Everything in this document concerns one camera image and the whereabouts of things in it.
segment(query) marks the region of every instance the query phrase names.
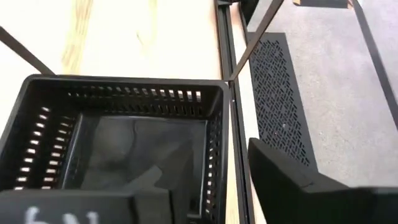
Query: wooden tabletop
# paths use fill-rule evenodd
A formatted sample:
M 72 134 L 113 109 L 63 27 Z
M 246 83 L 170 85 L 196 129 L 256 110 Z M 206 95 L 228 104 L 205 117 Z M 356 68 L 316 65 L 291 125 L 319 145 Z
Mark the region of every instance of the wooden tabletop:
M 239 59 L 246 44 L 237 4 L 231 18 Z M 185 0 L 0 0 L 0 24 L 56 74 L 221 79 L 213 0 L 192 6 Z M 21 83 L 38 71 L 1 43 L 0 58 L 0 73 L 7 77 L 0 88 L 3 130 Z M 246 138 L 258 138 L 248 66 L 239 84 Z M 226 222 L 239 223 L 229 126 Z M 256 223 L 265 223 L 256 196 L 253 201 Z

